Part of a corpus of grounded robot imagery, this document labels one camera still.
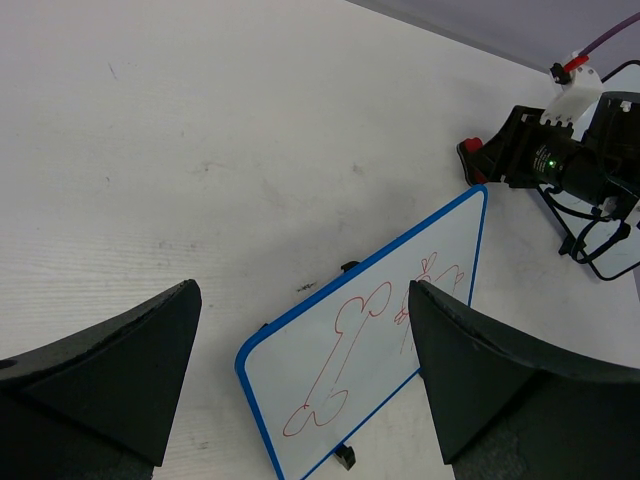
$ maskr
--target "whiteboard frame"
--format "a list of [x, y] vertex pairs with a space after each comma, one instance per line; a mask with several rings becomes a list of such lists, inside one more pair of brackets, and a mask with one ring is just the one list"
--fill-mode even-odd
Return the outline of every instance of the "whiteboard frame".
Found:
[[[242, 347], [240, 347], [240, 350], [236, 355], [235, 371], [236, 371], [236, 374], [238, 375], [238, 378], [240, 379], [240, 385], [242, 386], [245, 396], [247, 397], [247, 400], [249, 402], [249, 407], [251, 408], [253, 417], [255, 418], [256, 424], [258, 425], [258, 430], [260, 431], [260, 435], [262, 436], [264, 445], [267, 448], [267, 453], [269, 454], [269, 458], [271, 459], [273, 468], [276, 471], [276, 475], [280, 480], [286, 480], [286, 478], [284, 476], [282, 468], [280, 467], [278, 456], [276, 454], [275, 448], [273, 447], [271, 437], [269, 436], [269, 432], [267, 431], [267, 427], [265, 425], [264, 419], [262, 418], [262, 414], [260, 412], [260, 407], [258, 406], [258, 401], [255, 398], [253, 389], [251, 388], [251, 383], [249, 382], [249, 377], [246, 372], [246, 362], [251, 351], [254, 348], [256, 348], [267, 337], [270, 337], [271, 335], [275, 334], [278, 330], [280, 330], [285, 325], [289, 324], [290, 322], [298, 318], [302, 313], [309, 310], [316, 303], [320, 302], [324, 298], [331, 295], [338, 288], [342, 287], [344, 284], [346, 284], [356, 276], [363, 273], [369, 267], [379, 262], [381, 259], [389, 255], [395, 249], [402, 246], [411, 238], [415, 237], [416, 235], [421, 233], [423, 230], [431, 226], [433, 223], [435, 223], [436, 221], [438, 221], [439, 219], [447, 215], [449, 212], [454, 210], [456, 207], [466, 202], [467, 200], [471, 199], [477, 194], [481, 194], [483, 198], [482, 198], [482, 214], [480, 216], [480, 225], [478, 227], [476, 253], [473, 261], [473, 271], [471, 274], [471, 286], [469, 287], [469, 300], [467, 301], [467, 305], [471, 306], [471, 298], [473, 296], [473, 288], [476, 280], [476, 270], [478, 267], [478, 257], [480, 255], [480, 243], [482, 241], [482, 232], [484, 229], [485, 214], [487, 211], [487, 199], [489, 195], [487, 188], [484, 185], [476, 185], [470, 188], [465, 193], [460, 195], [458, 198], [451, 201], [450, 203], [442, 207], [440, 210], [438, 210], [437, 212], [435, 212], [434, 214], [430, 215], [425, 220], [417, 224], [415, 227], [411, 228], [409, 231], [400, 235], [393, 242], [389, 243], [388, 245], [386, 245], [385, 247], [381, 248], [376, 253], [368, 257], [366, 260], [363, 260], [355, 267], [351, 268], [350, 270], [343, 273], [336, 279], [332, 280], [327, 285], [325, 285], [324, 287], [319, 289], [317, 292], [315, 292], [313, 295], [311, 295], [309, 298], [307, 298], [300, 304], [296, 305], [291, 310], [281, 315], [273, 322], [265, 325], [263, 328], [261, 328], [256, 333], [254, 333], [251, 337], [249, 337], [249, 339], [242, 345]], [[404, 387], [409, 382], [409, 380], [411, 380], [418, 372], [419, 372], [419, 369], [413, 372], [409, 376], [409, 378], [404, 380], [400, 384], [400, 386], [396, 390], [394, 390], [393, 393], [391, 393], [391, 395], [389, 395], [382, 403], [380, 403], [380, 405], [378, 405], [369, 415], [367, 415], [351, 432], [349, 432], [334, 448], [332, 448], [329, 451], [329, 453], [327, 453], [327, 455], [325, 455], [311, 470], [309, 470], [309, 472], [304, 477], [302, 477], [302, 480], [309, 477], [309, 475], [311, 475], [322, 463], [324, 463], [325, 460], [327, 460], [327, 458], [333, 455], [333, 453], [336, 451], [336, 449], [340, 445], [344, 444], [344, 442], [346, 442], [355, 432], [357, 432], [360, 429], [360, 427], [364, 425], [365, 422], [367, 422], [367, 420], [369, 420], [373, 415], [375, 415], [376, 412], [380, 410], [393, 396], [395, 396], [395, 394], [398, 393], [398, 391], [400, 391], [400, 389]]]

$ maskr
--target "whiteboard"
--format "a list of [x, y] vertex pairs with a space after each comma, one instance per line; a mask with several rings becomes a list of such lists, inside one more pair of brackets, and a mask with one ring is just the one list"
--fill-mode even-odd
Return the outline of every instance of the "whiteboard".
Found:
[[[604, 90], [606, 92], [640, 92], [640, 64], [630, 63], [617, 73], [611, 75], [604, 82]], [[581, 140], [584, 132], [589, 128], [591, 119], [596, 111], [598, 102], [595, 102], [589, 109], [578, 119], [574, 126], [573, 139]], [[562, 192], [554, 195], [553, 198], [565, 207], [577, 210], [582, 213], [591, 213], [591, 205], [582, 200]], [[582, 229], [586, 227], [590, 220], [576, 218], [568, 215], [560, 210], [555, 212], [562, 222], [566, 225], [574, 238], [577, 237]], [[611, 235], [618, 229], [620, 222], [607, 222], [597, 224], [585, 238], [586, 247], [584, 251], [587, 254], [592, 253], [596, 248], [606, 242]], [[640, 263], [640, 230], [632, 228], [629, 237], [616, 243], [613, 247], [596, 258], [592, 264], [596, 274], [605, 280], [613, 280], [622, 273], [632, 269]]]
[[279, 478], [305, 478], [418, 371], [412, 279], [471, 303], [478, 185], [253, 335], [236, 373]]

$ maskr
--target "red drawing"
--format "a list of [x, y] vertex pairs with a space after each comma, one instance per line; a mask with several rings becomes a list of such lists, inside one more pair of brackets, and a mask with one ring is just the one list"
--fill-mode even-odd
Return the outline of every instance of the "red drawing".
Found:
[[[435, 280], [432, 281], [430, 272], [434, 264], [436, 263], [437, 258], [438, 258], [438, 252], [433, 252], [429, 256], [429, 258], [422, 259], [422, 273], [416, 277], [416, 282], [419, 282], [421, 280], [426, 280], [427, 282], [434, 283], [434, 284], [437, 284], [438, 282], [440, 282], [438, 286], [442, 288], [442, 290], [444, 290], [445, 292], [453, 295], [453, 293], [456, 290], [456, 286], [464, 278], [464, 272], [460, 271], [460, 266], [452, 265], [451, 267], [447, 268], [444, 272], [442, 272], [440, 275], [438, 275], [435, 278]], [[405, 292], [404, 297], [402, 298], [402, 306], [400, 307], [400, 311], [396, 314], [395, 318], [393, 319], [396, 325], [402, 325], [405, 321], [407, 321], [407, 328], [404, 332], [402, 345], [400, 346], [400, 353], [402, 353], [402, 351], [404, 350], [404, 345], [407, 341], [407, 337], [409, 336], [409, 328], [411, 327], [411, 324], [409, 323], [408, 318], [409, 318], [409, 289], [407, 288], [407, 291]], [[411, 350], [413, 350], [413, 340], [411, 341]]]
[[391, 283], [384, 282], [366, 300], [363, 297], [354, 297], [340, 308], [335, 321], [338, 341], [320, 370], [306, 400], [291, 415], [282, 429], [282, 435], [285, 437], [297, 435], [310, 419], [313, 419], [316, 426], [322, 427], [338, 416], [347, 401], [349, 391], [343, 389], [334, 392], [336, 384], [360, 332], [370, 318], [378, 317], [384, 312], [391, 299], [391, 291]]

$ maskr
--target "white table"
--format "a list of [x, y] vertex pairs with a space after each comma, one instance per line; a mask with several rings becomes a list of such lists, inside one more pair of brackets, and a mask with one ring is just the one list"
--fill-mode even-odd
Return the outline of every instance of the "white table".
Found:
[[[541, 73], [341, 0], [25, 0], [0, 45], [0, 358], [202, 288], [157, 479], [274, 478], [239, 346], [464, 191], [456, 143], [552, 97]], [[473, 306], [640, 367], [632, 276], [558, 257], [534, 198], [490, 188]], [[351, 445], [351, 472], [313, 478], [452, 477], [419, 380]]]

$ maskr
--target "blue-framed whiteboard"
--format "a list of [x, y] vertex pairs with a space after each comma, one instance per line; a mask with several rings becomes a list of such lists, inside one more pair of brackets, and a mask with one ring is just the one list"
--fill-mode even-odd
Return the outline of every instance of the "blue-framed whiteboard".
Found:
[[236, 373], [280, 479], [309, 476], [418, 372], [410, 280], [471, 304], [486, 205], [470, 189], [245, 342]]

